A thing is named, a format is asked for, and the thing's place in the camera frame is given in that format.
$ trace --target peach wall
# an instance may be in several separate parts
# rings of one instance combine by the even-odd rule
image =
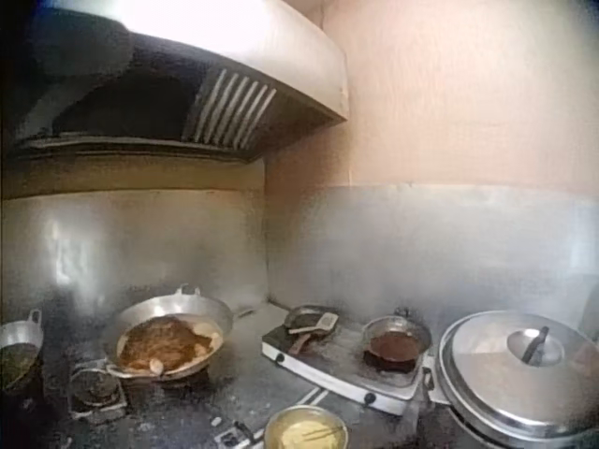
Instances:
[[[599,196],[599,19],[563,0],[336,0],[351,118],[267,188],[499,184]]]

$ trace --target hood vent slat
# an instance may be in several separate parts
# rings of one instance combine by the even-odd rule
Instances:
[[[246,150],[277,90],[222,68],[211,70],[187,113],[182,140]]]

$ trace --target stainless steel countertop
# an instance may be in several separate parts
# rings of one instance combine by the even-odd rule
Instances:
[[[210,448],[216,447],[213,437],[231,427],[234,420],[257,432],[274,413],[294,405],[314,389],[314,385],[278,368],[260,353],[262,335],[281,324],[285,315],[285,310],[265,304],[236,322],[223,350],[209,366],[209,381],[205,384],[180,389],[155,384],[125,386],[127,416],[100,426],[72,421],[65,394],[65,358],[72,362],[80,355],[74,353],[81,351],[89,356],[95,343],[70,344],[61,338],[60,344],[52,345],[50,341],[44,354],[44,378],[54,413],[40,431],[38,447]],[[397,417],[365,409],[333,393],[319,405],[345,421],[352,448],[392,447],[401,440],[396,432],[400,421]],[[223,422],[212,427],[211,420],[217,416]]]

